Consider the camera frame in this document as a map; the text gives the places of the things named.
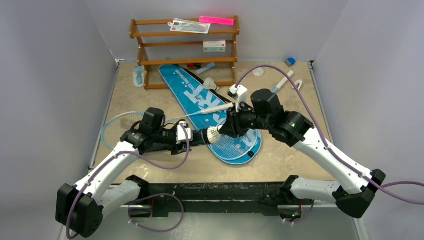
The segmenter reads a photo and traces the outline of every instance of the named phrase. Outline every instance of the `small white box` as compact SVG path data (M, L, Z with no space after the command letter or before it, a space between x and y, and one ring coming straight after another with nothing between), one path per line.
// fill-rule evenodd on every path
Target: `small white box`
M225 40L203 41L203 52L225 52L226 47Z

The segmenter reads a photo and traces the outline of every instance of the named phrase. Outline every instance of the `black bracket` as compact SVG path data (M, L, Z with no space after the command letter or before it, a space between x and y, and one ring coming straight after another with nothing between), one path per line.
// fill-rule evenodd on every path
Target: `black bracket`
M371 172L372 180L381 186L386 178L386 174L380 169ZM357 194L347 193L342 186L332 193L336 199L335 204L345 214L352 218L360 219L370 207L376 196L377 188L371 183L362 188L362 192Z
M68 184L64 184L57 191L56 221L67 225L69 211L79 191ZM84 238L90 237L100 226L103 220L103 206L97 205L89 194L82 194L73 211L70 220L70 229Z

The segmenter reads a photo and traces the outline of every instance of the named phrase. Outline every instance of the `shuttlecock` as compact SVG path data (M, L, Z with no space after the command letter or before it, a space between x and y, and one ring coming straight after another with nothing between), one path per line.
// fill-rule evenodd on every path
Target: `shuttlecock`
M221 139L221 133L218 132L223 126L213 126L207 128L207 140L210 144L215 144Z
M217 86L217 84L211 77L206 78L206 80L203 83L203 86L205 89L210 89L214 91L218 91L220 89L220 87Z

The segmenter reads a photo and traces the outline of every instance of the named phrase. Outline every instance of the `white tube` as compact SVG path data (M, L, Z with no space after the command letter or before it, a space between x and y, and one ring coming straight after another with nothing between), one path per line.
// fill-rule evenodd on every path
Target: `white tube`
M220 112L220 111L232 108L233 106L234 106L234 104L232 102L230 102L230 103L227 103L225 105L203 109L203 110L201 110L201 114L216 113L216 112Z
M294 71L290 70L287 75L291 78L295 74ZM288 81L287 77L284 77L278 84L275 86L274 90L272 91L274 94L278 92L278 90L281 89L281 87Z

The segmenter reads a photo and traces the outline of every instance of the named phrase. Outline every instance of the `blue cap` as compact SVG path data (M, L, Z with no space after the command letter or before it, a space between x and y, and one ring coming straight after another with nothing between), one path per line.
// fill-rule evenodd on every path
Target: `blue cap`
M290 58L287 58L287 60L285 60L284 63L287 66L291 67L296 63L296 60L294 58L290 57Z

